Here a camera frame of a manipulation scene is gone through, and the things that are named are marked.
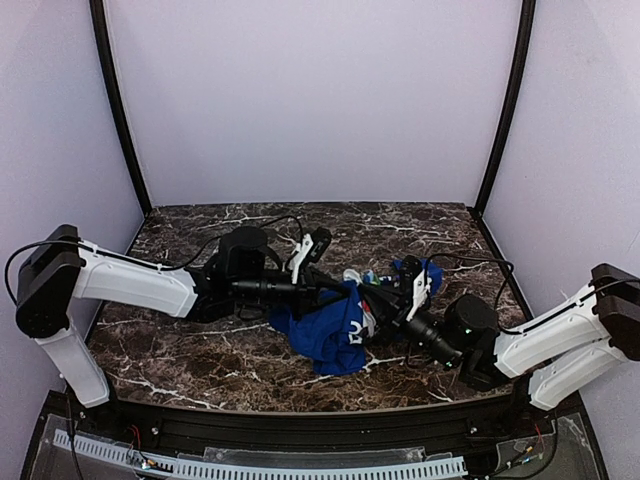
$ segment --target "dark marble surface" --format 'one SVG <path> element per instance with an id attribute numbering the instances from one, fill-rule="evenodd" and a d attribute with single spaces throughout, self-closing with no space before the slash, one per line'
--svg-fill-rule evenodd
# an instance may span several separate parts
<path id="1" fill-rule="evenodd" d="M 151 213 L 131 255 L 175 264 L 193 255 L 213 235 L 283 214 L 300 217 L 308 231 L 317 226 L 332 231 L 333 243 L 318 268 L 334 278 L 341 278 L 345 268 L 391 273 L 389 262 L 408 253 L 421 257 L 434 252 L 491 255 L 464 205 L 422 203 L 163 207 Z M 269 229 L 271 246 L 286 258 L 296 232 L 293 222 L 274 225 Z M 496 265 L 448 259 L 437 263 L 445 273 L 432 311 L 442 312 L 465 292 L 493 303 L 503 280 Z M 509 289 L 502 296 L 499 312 L 505 326 L 524 321 Z M 317 376 L 311 360 L 297 355 L 287 338 L 265 320 L 247 322 L 232 317 L 193 324 L 118 304 L 106 306 L 89 346 L 120 398 L 168 406 L 265 412 L 366 411 L 473 400 L 505 394 L 511 388 L 474 392 L 456 381 L 456 370 L 425 365 L 418 354 L 411 358 L 417 368 L 409 368 L 404 343 L 370 347 L 367 365 L 357 374 Z"/>

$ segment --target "white wall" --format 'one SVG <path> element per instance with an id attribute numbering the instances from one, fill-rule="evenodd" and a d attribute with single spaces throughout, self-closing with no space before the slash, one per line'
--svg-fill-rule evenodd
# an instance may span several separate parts
<path id="1" fill-rule="evenodd" d="M 472 204 L 520 2 L 107 2 L 154 204 Z"/>
<path id="2" fill-rule="evenodd" d="M 0 1 L 0 125 L 2 265 L 61 223 L 105 247 L 126 248 L 142 214 L 109 111 L 88 2 Z M 81 331 L 95 306 L 75 309 Z M 5 292 L 0 365 L 0 477 L 15 479 L 46 393 L 62 385 L 16 327 Z"/>
<path id="3" fill-rule="evenodd" d="M 536 314 L 612 263 L 640 275 L 640 3 L 538 2 L 486 220 Z M 640 366 L 582 391 L 612 479 L 640 475 Z"/>

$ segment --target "black metal frame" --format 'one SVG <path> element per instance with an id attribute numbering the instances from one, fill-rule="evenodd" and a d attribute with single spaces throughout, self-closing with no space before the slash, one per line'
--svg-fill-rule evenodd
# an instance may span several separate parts
<path id="1" fill-rule="evenodd" d="M 482 217 L 487 208 L 489 197 L 493 184 L 498 175 L 498 168 L 502 161 L 504 147 L 507 144 L 511 121 L 516 110 L 518 102 L 518 94 L 520 93 L 520 85 L 522 84 L 522 75 L 527 61 L 527 52 L 529 50 L 529 40 L 531 39 L 531 30 L 533 28 L 533 14 L 536 8 L 536 0 L 522 0 L 522 9 L 520 10 L 520 24 L 518 25 L 518 36 L 516 37 L 516 47 L 513 53 L 513 62 L 511 64 L 511 73 L 509 74 L 509 83 L 507 83 L 507 93 L 504 96 L 504 104 L 502 105 L 502 113 L 498 122 L 498 129 L 489 155 L 489 163 L 482 179 L 480 192 L 474 206 L 477 214 Z"/>
<path id="2" fill-rule="evenodd" d="M 113 121 L 118 132 L 122 153 L 124 154 L 124 158 L 127 163 L 129 175 L 131 176 L 131 181 L 133 182 L 136 196 L 140 203 L 140 208 L 146 216 L 152 208 L 151 200 L 149 198 L 147 187 L 144 183 L 142 170 L 136 156 L 131 131 L 129 129 L 124 105 L 122 103 L 122 96 L 120 94 L 120 87 L 118 86 L 113 54 L 111 52 L 111 44 L 109 42 L 109 31 L 105 16 L 104 3 L 103 0 L 89 0 L 89 5 L 91 8 L 91 18 L 96 37 L 98 56 L 100 57 L 100 66 L 102 68 L 107 96 L 109 97 L 109 104 L 111 105 Z M 513 114 L 515 112 L 518 94 L 520 92 L 520 85 L 522 83 L 522 75 L 524 73 L 524 67 L 527 59 L 535 6 L 536 0 L 522 0 L 520 23 L 518 26 L 518 35 L 516 38 L 507 91 L 487 168 L 474 206 L 475 212 L 480 217 L 484 215 L 487 203 L 489 202 L 491 190 L 495 183 L 498 168 L 500 167 L 504 148 L 509 136 L 511 121 L 513 120 Z"/>
<path id="3" fill-rule="evenodd" d="M 482 215 L 480 214 L 480 212 L 478 212 L 473 207 L 467 208 L 467 211 L 469 212 L 473 220 L 476 222 L 476 226 L 478 227 L 478 230 L 480 230 L 480 233 L 482 234 L 485 242 L 487 242 L 487 244 L 489 245 L 489 250 L 491 250 L 491 254 L 495 258 L 504 260 L 505 258 L 502 255 L 502 252 L 500 251 L 500 249 L 498 248 L 498 244 L 494 240 L 493 235 L 491 235 L 491 232 L 489 231 L 487 224 L 484 223 L 484 219 L 482 218 Z M 507 268 L 506 265 L 502 263 L 500 264 L 500 270 L 502 270 L 502 274 L 505 277 L 509 277 L 509 279 L 507 280 L 507 285 L 509 285 L 509 288 L 511 289 L 511 292 L 515 297 L 516 302 L 518 302 L 518 306 L 522 310 L 522 313 L 524 313 L 525 319 L 527 321 L 533 319 L 533 312 L 531 311 L 531 308 L 529 307 L 527 300 L 524 298 L 522 290 L 520 290 L 520 286 L 518 285 L 518 282 L 516 281 L 515 277 L 513 275 L 509 275 L 509 269 Z"/>
<path id="4" fill-rule="evenodd" d="M 120 95 L 118 78 L 116 75 L 115 65 L 113 63 L 113 55 L 111 53 L 111 44 L 109 43 L 109 31 L 107 28 L 107 19 L 104 13 L 104 3 L 102 0 L 89 0 L 89 6 L 91 8 L 91 19 L 93 21 L 93 31 L 96 37 L 98 57 L 100 58 L 104 85 L 107 90 L 107 96 L 109 97 L 109 104 L 111 105 L 113 122 L 115 123 L 116 131 L 118 132 L 120 147 L 122 148 L 122 153 L 124 155 L 125 162 L 127 163 L 127 169 L 129 170 L 131 181 L 133 182 L 133 188 L 135 189 L 136 196 L 138 197 L 138 203 L 140 204 L 142 213 L 146 216 L 152 208 L 151 199 L 149 198 L 147 187 L 144 184 L 142 170 L 140 169 L 140 164 L 136 157 L 136 151 L 131 138 L 131 131 L 129 130 L 127 116 L 122 103 L 122 96 Z"/>
<path id="5" fill-rule="evenodd" d="M 424 447 L 429 454 L 452 452 L 463 455 L 468 468 L 493 468 L 497 461 L 495 444 L 504 438 L 482 437 L 470 432 L 470 425 L 483 425 L 507 411 L 513 396 L 501 396 L 455 405 L 419 407 L 400 411 L 352 414 L 246 414 L 206 412 L 142 405 L 121 401 L 122 413 L 135 419 L 142 432 L 142 449 L 175 456 L 177 452 L 202 455 L 207 447 L 280 452 L 346 452 Z M 74 417 L 81 405 L 74 403 Z M 577 395 L 558 407 L 558 415 L 581 414 L 592 446 L 600 478 L 608 480 L 597 439 L 587 413 Z M 40 438 L 49 414 L 66 417 L 66 396 L 49 392 L 36 422 L 22 469 L 22 480 L 31 477 Z M 540 423 L 543 432 L 550 426 Z M 152 428 L 158 428 L 154 435 Z M 531 420 L 516 427 L 515 437 L 530 436 Z M 115 440 L 129 442 L 130 434 Z"/>

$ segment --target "black base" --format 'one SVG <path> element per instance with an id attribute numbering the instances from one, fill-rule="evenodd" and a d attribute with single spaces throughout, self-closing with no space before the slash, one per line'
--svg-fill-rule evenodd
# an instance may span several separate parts
<path id="1" fill-rule="evenodd" d="M 254 415 L 122 401 L 119 409 L 121 419 L 127 419 L 140 429 L 142 450 L 168 456 L 178 453 L 202 455 L 206 447 L 280 452 L 424 447 L 428 454 L 452 452 L 454 456 L 462 455 L 470 471 L 489 472 L 497 462 L 497 442 L 534 435 L 534 422 L 540 425 L 543 433 L 551 432 L 551 426 L 545 420 L 547 412 L 523 410 L 526 405 L 515 404 L 514 399 L 515 396 L 504 396 L 455 405 L 356 414 Z M 122 433 L 114 434 L 111 422 L 95 423 L 91 410 L 83 412 L 79 404 L 72 410 L 79 420 L 78 431 L 127 443 L 132 440 L 132 434 L 127 430 L 118 429 Z M 595 435 L 577 394 L 558 407 L 559 416 L 575 412 L 582 415 L 600 476 L 607 480 Z M 30 477 L 48 414 L 66 416 L 65 394 L 49 392 L 29 445 L 23 480 Z"/>

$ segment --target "black cable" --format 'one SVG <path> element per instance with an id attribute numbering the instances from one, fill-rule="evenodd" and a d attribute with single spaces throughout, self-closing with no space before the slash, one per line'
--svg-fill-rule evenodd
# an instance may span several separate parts
<path id="1" fill-rule="evenodd" d="M 73 458 L 73 465 L 76 469 L 76 475 L 79 480 L 84 480 L 82 476 L 82 470 L 80 470 L 80 463 L 78 462 L 78 454 L 76 453 L 76 429 L 73 424 L 73 414 L 71 412 L 71 394 L 67 394 L 67 435 L 71 442 L 71 457 Z"/>
<path id="2" fill-rule="evenodd" d="M 493 304 L 493 309 L 496 311 L 496 313 L 498 312 L 498 303 L 500 302 L 500 297 L 502 296 L 502 293 L 504 292 L 507 286 L 507 283 L 509 283 L 509 280 L 513 276 L 513 271 L 515 270 L 515 266 L 513 265 L 513 263 L 511 263 L 508 260 L 504 260 L 502 258 L 495 258 L 495 257 L 467 257 L 466 255 L 458 255 L 455 253 L 434 253 L 432 255 L 429 255 L 425 262 L 425 270 L 427 272 L 429 271 L 429 264 L 434 258 L 437 258 L 437 257 L 455 258 L 457 260 L 468 260 L 472 262 L 490 262 L 490 263 L 497 263 L 499 265 L 500 264 L 506 265 L 507 268 L 509 269 L 509 273 L 505 276 L 504 281 L 502 282 L 502 285 L 500 285 L 500 288 L 498 289 L 498 293 L 496 294 L 496 298 Z"/>
<path id="3" fill-rule="evenodd" d="M 296 221 L 296 223 L 298 224 L 298 232 L 299 232 L 300 243 L 302 243 L 302 239 L 304 237 L 304 229 L 302 228 L 302 223 L 300 222 L 300 219 L 298 217 L 293 216 L 293 215 L 283 215 L 283 216 L 275 218 L 273 220 L 269 220 L 268 222 L 261 223 L 260 225 L 258 225 L 258 228 L 265 228 L 265 227 L 268 227 L 269 225 L 273 225 L 274 223 L 281 222 L 282 220 L 295 220 Z M 173 267 L 162 267 L 161 270 L 163 272 L 172 272 L 172 271 L 175 271 L 175 270 L 180 270 L 180 269 L 183 269 L 185 267 L 188 267 L 193 262 L 195 262 L 200 255 L 202 255 L 202 252 L 204 251 L 204 249 L 207 248 L 207 246 L 211 242 L 213 242 L 214 240 L 218 240 L 220 237 L 222 237 L 222 235 L 216 235 L 215 237 L 211 237 L 209 240 L 204 242 L 202 244 L 202 246 L 198 249 L 198 251 L 195 253 L 195 255 L 193 255 L 187 261 L 182 262 L 181 264 L 173 266 Z"/>
<path id="4" fill-rule="evenodd" d="M 587 293 L 584 297 L 580 299 L 581 302 L 584 302 L 587 298 L 597 295 L 603 290 L 607 290 L 608 288 L 615 287 L 617 285 L 622 285 L 624 283 L 640 283 L 640 278 L 625 278 L 623 280 L 616 280 L 611 283 L 607 283 L 606 285 L 602 285 L 601 287 L 596 288 L 593 292 Z"/>
<path id="5" fill-rule="evenodd" d="M 88 247 L 81 243 L 73 242 L 71 240 L 43 240 L 41 242 L 30 243 L 29 245 L 25 245 L 23 247 L 18 248 L 11 255 L 9 255 L 9 258 L 7 259 L 7 262 L 4 265 L 4 286 L 7 289 L 7 293 L 9 294 L 9 297 L 11 298 L 11 301 L 13 302 L 14 305 L 18 304 L 18 300 L 13 294 L 13 290 L 11 290 L 11 284 L 9 283 L 9 269 L 11 267 L 11 263 L 22 252 L 26 250 L 31 250 L 32 248 L 41 247 L 43 245 L 70 245 L 72 247 L 82 248 L 83 250 L 93 251 L 91 247 Z"/>
<path id="6" fill-rule="evenodd" d="M 555 410 L 554 411 L 554 416 L 555 416 L 555 421 L 556 421 L 556 425 L 555 425 L 555 430 L 553 432 L 553 446 L 551 447 L 551 454 L 549 455 L 549 460 L 547 460 L 547 462 L 538 470 L 536 470 L 533 473 L 530 473 L 528 475 L 525 475 L 524 477 L 496 477 L 499 480 L 528 480 L 530 478 L 534 478 L 537 477 L 538 475 L 540 475 L 543 471 L 545 471 L 549 465 L 551 465 L 551 463 L 553 462 L 553 459 L 556 456 L 556 452 L 558 451 L 558 435 L 559 435 L 559 431 L 560 431 L 560 426 L 558 425 L 558 411 Z"/>
<path id="7" fill-rule="evenodd" d="M 582 297 L 580 299 L 580 303 L 584 302 L 588 298 L 593 297 L 594 295 L 597 295 L 598 293 L 602 292 L 603 290 L 607 290 L 608 288 L 615 287 L 615 286 L 618 286 L 618 285 L 622 285 L 622 284 L 625 284 L 625 283 L 640 283 L 640 279 L 638 279 L 638 278 L 625 278 L 625 279 L 622 279 L 622 280 L 616 280 L 614 282 L 607 283 L 606 285 L 602 285 L 601 287 L 598 287 L 598 288 L 592 290 L 591 292 L 587 293 L 584 297 Z M 532 330 L 535 330 L 538 327 L 541 327 L 545 323 L 550 322 L 551 320 L 553 320 L 554 318 L 558 317 L 559 315 L 562 315 L 563 313 L 571 310 L 576 305 L 577 305 L 577 303 L 572 303 L 571 305 L 567 305 L 566 307 L 562 308 L 561 310 L 558 310 L 557 312 L 554 312 L 553 314 L 549 315 L 548 317 L 540 320 L 535 325 L 531 325 L 530 327 L 524 328 L 524 329 L 522 329 L 520 331 L 503 330 L 502 328 L 500 330 L 502 332 L 506 333 L 507 335 L 523 335 L 523 334 L 528 333 L 528 332 L 530 332 Z"/>
<path id="8" fill-rule="evenodd" d="M 258 225 L 258 228 L 268 227 L 269 225 L 281 222 L 282 220 L 294 220 L 298 224 L 298 242 L 302 243 L 302 240 L 304 239 L 304 228 L 302 228 L 302 222 L 300 222 L 300 219 L 294 215 L 283 215 L 274 220 L 269 220 L 268 222 Z"/>
<path id="9" fill-rule="evenodd" d="M 182 262 L 179 265 L 175 265 L 173 267 L 162 267 L 160 270 L 162 270 L 163 272 L 173 272 L 175 270 L 182 270 L 183 268 L 188 267 L 189 265 L 191 265 L 193 262 L 195 262 L 198 257 L 200 255 L 202 255 L 202 252 L 204 252 L 204 249 L 207 248 L 207 246 L 213 242 L 214 240 L 218 240 L 220 237 L 222 237 L 222 235 L 216 235 L 215 237 L 211 237 L 209 240 L 207 240 L 206 242 L 204 242 L 202 244 L 202 246 L 198 249 L 198 251 L 195 253 L 195 255 L 193 255 L 191 258 L 189 258 L 189 260 Z"/>
<path id="10" fill-rule="evenodd" d="M 302 240 L 303 240 L 303 237 L 304 237 L 304 229 L 302 228 L 302 223 L 300 222 L 300 220 L 297 217 L 293 216 L 293 215 L 283 215 L 283 216 L 275 218 L 273 220 L 269 220 L 268 222 L 265 222 L 265 223 L 259 225 L 258 228 L 264 228 L 264 227 L 267 227 L 269 225 L 273 225 L 274 223 L 280 222 L 282 220 L 287 220 L 287 219 L 293 219 L 298 224 L 298 230 L 299 230 L 299 234 L 300 234 L 299 235 L 300 243 L 302 243 Z M 194 256 L 192 256 L 191 258 L 189 258 L 189 260 L 187 260 L 186 262 L 181 263 L 180 265 L 176 265 L 174 267 L 160 267 L 160 270 L 163 271 L 163 272 L 170 272 L 170 271 L 180 270 L 182 268 L 188 267 L 189 265 L 191 265 L 194 261 L 196 261 L 198 259 L 198 257 L 202 254 L 204 249 L 207 247 L 207 245 L 209 245 L 214 240 L 218 240 L 220 237 L 222 237 L 222 235 L 216 235 L 215 237 L 211 237 L 209 240 L 207 240 L 198 249 L 196 254 Z M 118 253 L 113 253 L 113 252 L 109 252 L 109 251 L 105 251 L 105 250 L 100 250 L 98 248 L 96 248 L 94 250 L 89 245 L 85 245 L 83 243 L 80 243 L 80 241 L 75 242 L 75 241 L 71 241 L 71 240 L 42 240 L 40 242 L 30 243 L 28 245 L 24 245 L 24 246 L 18 248 L 17 250 L 15 250 L 9 256 L 9 258 L 7 259 L 7 262 L 5 263 L 5 266 L 4 266 L 4 285 L 5 285 L 5 288 L 7 289 L 7 293 L 9 294 L 9 297 L 11 298 L 11 301 L 13 302 L 14 305 L 18 304 L 18 300 L 16 299 L 16 296 L 14 295 L 13 290 L 11 289 L 11 284 L 9 283 L 9 269 L 11 267 L 11 263 L 22 252 L 25 252 L 26 250 L 31 250 L 32 248 L 41 247 L 41 246 L 44 246 L 44 245 L 69 245 L 69 246 L 72 246 L 72 247 L 81 248 L 82 250 L 86 250 L 88 252 L 94 252 L 97 255 L 102 255 L 102 256 L 105 256 L 105 257 L 115 258 L 117 260 L 122 260 L 124 262 L 131 263 L 131 264 L 137 265 L 139 267 L 149 268 L 151 270 L 157 270 L 158 269 L 158 265 L 153 264 L 151 262 L 146 262 L 144 260 L 138 260 L 136 258 L 128 257 L 126 255 L 120 255 Z"/>
<path id="11" fill-rule="evenodd" d="M 515 457 L 513 457 L 511 460 L 509 460 L 505 465 L 503 465 L 502 467 L 499 467 L 488 475 L 478 475 L 478 474 L 469 474 L 467 477 L 467 479 L 470 480 L 485 480 L 487 478 L 495 478 L 496 480 L 528 480 L 530 478 L 534 478 L 538 475 L 540 475 L 544 470 L 546 470 L 549 465 L 551 465 L 551 462 L 553 462 L 553 459 L 556 456 L 556 452 L 558 450 L 558 431 L 560 430 L 559 426 L 558 426 L 558 411 L 555 410 L 554 411 L 554 416 L 555 416 L 555 429 L 553 431 L 553 446 L 551 447 L 551 454 L 549 455 L 549 459 L 547 460 L 547 462 L 538 470 L 536 470 L 533 473 L 527 474 L 525 476 L 522 477 L 503 477 L 503 476 L 499 476 L 501 473 L 507 471 L 507 470 L 511 470 L 514 469 L 516 467 L 519 467 L 521 465 L 525 465 L 526 463 L 529 463 L 528 461 L 526 462 L 520 462 L 516 465 L 513 465 L 514 462 L 517 462 L 518 460 L 520 460 L 522 457 L 524 457 L 527 453 L 527 449 L 529 448 L 529 446 L 527 446 L 522 452 L 518 453 Z"/>

